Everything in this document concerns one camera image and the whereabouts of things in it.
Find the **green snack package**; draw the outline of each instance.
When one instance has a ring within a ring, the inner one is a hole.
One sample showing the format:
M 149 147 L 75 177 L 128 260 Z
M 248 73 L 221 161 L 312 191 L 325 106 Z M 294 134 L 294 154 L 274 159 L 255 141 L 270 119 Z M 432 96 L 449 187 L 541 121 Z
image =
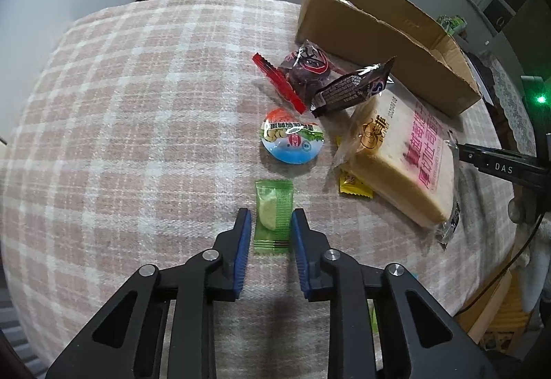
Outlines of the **green snack package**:
M 289 232 L 293 212 L 291 180 L 258 180 L 256 185 L 256 227 L 254 252 L 289 252 Z

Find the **cardboard box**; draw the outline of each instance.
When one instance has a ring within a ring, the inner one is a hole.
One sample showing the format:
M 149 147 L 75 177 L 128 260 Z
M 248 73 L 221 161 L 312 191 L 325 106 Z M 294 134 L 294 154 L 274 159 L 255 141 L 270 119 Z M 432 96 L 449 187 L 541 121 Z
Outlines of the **cardboard box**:
M 397 56 L 392 73 L 448 116 L 481 98 L 455 40 L 407 0 L 305 0 L 297 41 L 306 39 L 360 65 Z

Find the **metal screw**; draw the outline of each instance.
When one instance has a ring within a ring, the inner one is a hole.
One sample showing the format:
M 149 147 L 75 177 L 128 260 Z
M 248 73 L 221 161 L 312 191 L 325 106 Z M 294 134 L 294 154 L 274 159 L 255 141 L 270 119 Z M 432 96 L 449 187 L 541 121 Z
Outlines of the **metal screw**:
M 211 248 L 210 250 L 205 250 L 203 252 L 203 259 L 205 261 L 214 261 L 216 259 L 218 259 L 220 253 L 218 253 L 217 250 L 215 250 L 214 248 Z
M 401 264 L 390 264 L 387 269 L 388 273 L 394 276 L 402 276 L 404 274 L 404 266 Z
M 339 259 L 341 257 L 341 253 L 340 253 L 339 250 L 335 250 L 334 248 L 330 248 L 329 250 L 327 250 L 323 254 L 323 257 L 325 259 L 328 259 L 329 261 L 336 261 L 337 259 Z
M 152 264 L 145 264 L 139 268 L 139 274 L 141 276 L 151 276 L 155 273 L 155 266 Z

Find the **red logo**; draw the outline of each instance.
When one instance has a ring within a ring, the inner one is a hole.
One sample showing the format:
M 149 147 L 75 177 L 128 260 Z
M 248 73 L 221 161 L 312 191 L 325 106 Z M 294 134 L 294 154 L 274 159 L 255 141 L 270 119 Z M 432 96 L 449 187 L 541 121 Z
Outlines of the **red logo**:
M 302 141 L 302 138 L 299 134 L 290 134 L 289 135 L 289 145 L 293 147 L 300 147 L 300 142 Z

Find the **green candy wrapper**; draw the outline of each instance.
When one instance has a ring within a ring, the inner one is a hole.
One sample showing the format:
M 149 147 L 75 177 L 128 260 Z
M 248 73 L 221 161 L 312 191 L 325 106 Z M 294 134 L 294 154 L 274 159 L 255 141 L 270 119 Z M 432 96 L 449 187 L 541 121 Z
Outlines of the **green candy wrapper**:
M 289 232 L 293 212 L 291 180 L 258 180 L 256 185 L 256 227 L 254 252 L 289 252 Z

